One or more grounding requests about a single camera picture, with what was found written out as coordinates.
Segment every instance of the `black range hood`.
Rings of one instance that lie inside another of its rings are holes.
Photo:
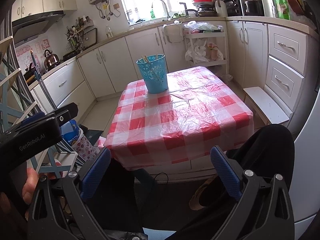
[[[14,46],[18,47],[27,41],[36,39],[64,16],[63,11],[52,11],[26,16],[13,21],[12,34]]]

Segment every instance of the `metal bolt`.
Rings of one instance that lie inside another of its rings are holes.
[[[77,176],[77,172],[76,171],[70,171],[69,173],[68,173],[68,176],[70,177],[70,178],[74,178],[75,176]]]
[[[253,171],[245,170],[244,174],[247,175],[248,177],[252,177],[253,176]]]
[[[276,179],[277,179],[277,180],[282,180],[282,179],[283,179],[283,177],[282,177],[282,175],[281,175],[281,174],[277,174],[277,175],[276,175]]]
[[[40,180],[41,182],[43,182],[43,181],[45,181],[46,179],[47,179],[47,176],[43,175],[43,176],[40,177],[39,180]]]

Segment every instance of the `blue trash can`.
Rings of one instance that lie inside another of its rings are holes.
[[[165,56],[158,54],[158,59],[156,59],[156,55],[152,55],[148,56],[148,60],[148,63],[144,63],[143,59],[137,61],[148,92],[158,94],[166,91],[168,89],[168,82]]]

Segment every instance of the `person's leg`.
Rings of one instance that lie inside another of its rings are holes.
[[[134,175],[115,159],[87,205],[102,229],[143,233],[134,195]]]
[[[239,162],[242,168],[253,170],[258,176],[283,175],[290,187],[293,164],[294,142],[291,133],[282,125],[268,125],[252,135],[244,145],[228,156]],[[235,200],[228,196],[219,177],[203,191],[203,212],[167,240],[209,240],[231,212]]]

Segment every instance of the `red and white checkered tablecloth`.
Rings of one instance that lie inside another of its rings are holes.
[[[122,93],[104,146],[125,168],[179,163],[239,147],[253,134],[253,113],[205,67],[167,75],[149,94],[143,80]]]

